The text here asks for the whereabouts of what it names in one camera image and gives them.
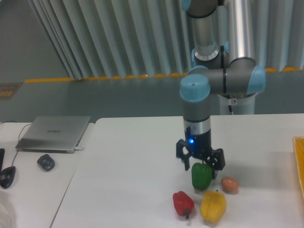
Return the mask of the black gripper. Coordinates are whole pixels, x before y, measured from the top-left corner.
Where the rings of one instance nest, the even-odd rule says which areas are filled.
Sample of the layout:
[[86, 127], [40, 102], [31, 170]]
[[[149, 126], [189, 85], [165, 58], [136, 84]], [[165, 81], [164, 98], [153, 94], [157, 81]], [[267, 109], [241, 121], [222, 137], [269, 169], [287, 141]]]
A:
[[225, 167], [225, 157], [223, 149], [212, 149], [211, 130], [203, 134], [192, 134], [191, 128], [187, 127], [185, 139], [178, 140], [176, 143], [176, 158], [184, 163], [185, 170], [190, 168], [189, 158], [192, 156], [205, 163], [212, 169], [212, 178], [216, 179], [218, 171]]

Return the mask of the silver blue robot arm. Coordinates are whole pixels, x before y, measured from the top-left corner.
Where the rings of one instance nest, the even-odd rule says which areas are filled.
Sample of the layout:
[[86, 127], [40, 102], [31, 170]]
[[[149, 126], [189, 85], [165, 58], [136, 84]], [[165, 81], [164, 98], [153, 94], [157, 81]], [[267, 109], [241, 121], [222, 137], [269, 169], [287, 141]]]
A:
[[[216, 42], [212, 17], [224, 6], [228, 12], [228, 46]], [[248, 0], [184, 0], [195, 40], [195, 66], [180, 81], [185, 139], [176, 156], [185, 169], [189, 159], [211, 168], [212, 178], [225, 167], [224, 152], [211, 146], [210, 96], [253, 95], [264, 91], [266, 71], [255, 61], [251, 2]]]

